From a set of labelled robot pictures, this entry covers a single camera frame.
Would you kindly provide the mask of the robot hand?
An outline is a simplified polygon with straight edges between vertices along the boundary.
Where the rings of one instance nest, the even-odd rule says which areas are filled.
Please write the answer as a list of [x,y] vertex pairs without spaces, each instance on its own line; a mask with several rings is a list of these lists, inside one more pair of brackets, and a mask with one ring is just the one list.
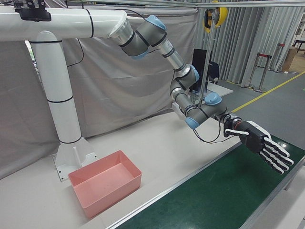
[[273,170],[283,174],[294,164],[290,154],[272,140],[268,131],[253,121],[241,119],[224,122],[224,136],[238,136],[240,141],[253,153],[258,154]]

